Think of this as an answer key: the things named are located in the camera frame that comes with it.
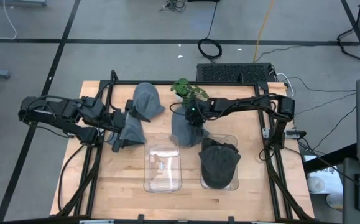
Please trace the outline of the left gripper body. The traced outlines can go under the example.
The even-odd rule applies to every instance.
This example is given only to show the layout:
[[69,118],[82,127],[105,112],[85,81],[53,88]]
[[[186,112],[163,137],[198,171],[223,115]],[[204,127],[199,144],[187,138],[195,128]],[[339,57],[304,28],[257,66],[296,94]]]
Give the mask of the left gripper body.
[[132,103],[133,103],[133,101],[128,99],[126,101],[124,111],[122,111],[122,109],[120,109],[120,108],[114,109],[114,116],[113,116],[114,131],[113,131],[113,138],[111,140],[111,142],[112,142],[111,149],[113,152],[119,152],[119,150],[121,148],[122,143],[119,138],[120,138],[122,130],[125,128],[127,114],[131,110]]

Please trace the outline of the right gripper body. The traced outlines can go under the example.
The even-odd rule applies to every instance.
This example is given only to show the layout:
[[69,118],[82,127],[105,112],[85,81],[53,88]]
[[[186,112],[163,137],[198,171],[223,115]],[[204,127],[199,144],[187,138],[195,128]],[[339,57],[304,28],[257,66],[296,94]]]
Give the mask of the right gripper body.
[[208,121],[210,101],[191,101],[185,108],[185,119],[192,126],[202,126]]

